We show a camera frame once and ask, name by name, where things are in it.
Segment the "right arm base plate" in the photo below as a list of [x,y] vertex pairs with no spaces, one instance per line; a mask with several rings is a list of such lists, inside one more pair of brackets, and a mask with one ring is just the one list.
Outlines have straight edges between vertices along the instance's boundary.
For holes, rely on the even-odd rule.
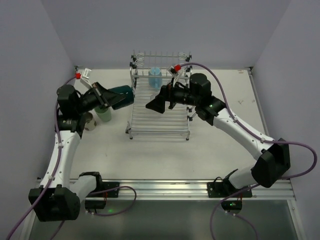
[[[227,183],[226,180],[223,180],[221,177],[216,177],[213,181],[206,183],[207,195],[209,198],[221,198],[224,199],[241,189],[234,188],[230,183]],[[235,196],[235,200],[227,199],[219,205],[227,213],[238,214],[243,208],[243,198],[252,198],[253,194],[251,190],[246,190]]]

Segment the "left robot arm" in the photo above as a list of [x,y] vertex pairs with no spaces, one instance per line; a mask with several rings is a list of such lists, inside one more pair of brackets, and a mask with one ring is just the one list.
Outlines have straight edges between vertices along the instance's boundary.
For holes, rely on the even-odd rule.
[[59,87],[55,110],[55,145],[39,187],[29,191],[28,199],[40,222],[76,220],[82,201],[91,193],[103,191],[99,172],[83,172],[70,183],[76,150],[86,124],[86,114],[98,107],[118,110],[134,102],[128,85],[106,89],[98,82],[84,94],[71,84]]

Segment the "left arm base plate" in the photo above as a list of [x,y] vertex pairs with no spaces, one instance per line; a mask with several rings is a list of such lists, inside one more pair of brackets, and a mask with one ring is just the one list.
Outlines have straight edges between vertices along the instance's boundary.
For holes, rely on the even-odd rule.
[[95,213],[97,210],[102,210],[107,205],[107,198],[117,198],[119,196],[119,190],[114,189],[119,187],[120,183],[117,181],[103,182],[102,186],[97,190],[92,191],[87,197],[89,200],[85,200],[84,207],[87,211],[93,210]]

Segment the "blue plastic mug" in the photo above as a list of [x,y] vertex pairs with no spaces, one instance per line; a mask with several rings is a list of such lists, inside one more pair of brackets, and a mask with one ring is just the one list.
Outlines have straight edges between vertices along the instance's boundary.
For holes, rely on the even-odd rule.
[[163,85],[162,71],[159,67],[152,67],[149,69],[148,84],[154,89],[159,89]]

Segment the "metal dish rack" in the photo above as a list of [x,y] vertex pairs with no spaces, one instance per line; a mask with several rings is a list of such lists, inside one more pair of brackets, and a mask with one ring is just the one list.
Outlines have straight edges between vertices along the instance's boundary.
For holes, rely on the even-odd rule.
[[149,86],[149,69],[158,67],[162,72],[162,86],[172,80],[167,71],[170,66],[188,63],[191,53],[185,52],[133,52],[130,57],[129,73],[134,92],[134,103],[130,120],[127,123],[126,134],[130,139],[134,136],[182,136],[190,138],[190,114],[193,109],[177,104],[172,110],[166,109],[161,114],[146,108],[160,92]]

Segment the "light green plastic cup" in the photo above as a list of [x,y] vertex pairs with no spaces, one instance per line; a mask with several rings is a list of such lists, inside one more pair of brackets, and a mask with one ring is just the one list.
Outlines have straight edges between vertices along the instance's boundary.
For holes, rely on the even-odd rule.
[[94,111],[103,122],[109,122],[112,119],[112,113],[108,107],[96,107]]

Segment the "aluminium mounting rail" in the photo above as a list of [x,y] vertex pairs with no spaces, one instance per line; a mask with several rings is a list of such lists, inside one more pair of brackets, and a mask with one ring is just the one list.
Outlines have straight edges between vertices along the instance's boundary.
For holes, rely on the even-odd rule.
[[[221,196],[211,197],[208,179],[155,180],[155,179],[104,179],[104,182],[118,182],[120,186],[135,189],[138,201],[206,201],[222,200]],[[270,188],[257,186],[251,189],[252,197],[233,197],[233,200],[295,200],[295,193],[289,180],[279,180]]]

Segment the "dark green ceramic mug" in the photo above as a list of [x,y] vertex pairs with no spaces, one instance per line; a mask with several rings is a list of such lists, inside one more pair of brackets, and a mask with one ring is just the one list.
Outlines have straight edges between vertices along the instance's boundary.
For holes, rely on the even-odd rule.
[[112,106],[113,110],[119,110],[134,103],[134,91],[129,85],[117,86],[109,90],[124,97],[123,100]]

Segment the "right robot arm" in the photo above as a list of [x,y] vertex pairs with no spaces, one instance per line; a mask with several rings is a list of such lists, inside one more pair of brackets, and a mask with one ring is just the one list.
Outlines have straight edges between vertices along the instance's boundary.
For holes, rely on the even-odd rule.
[[193,106],[201,120],[228,134],[255,159],[254,165],[230,172],[222,180],[225,189],[242,189],[255,184],[269,188],[290,168],[289,146],[243,122],[227,108],[226,102],[213,96],[211,82],[205,74],[192,74],[188,87],[179,82],[163,85],[145,107],[163,114],[166,103],[169,103],[169,109],[176,104]]

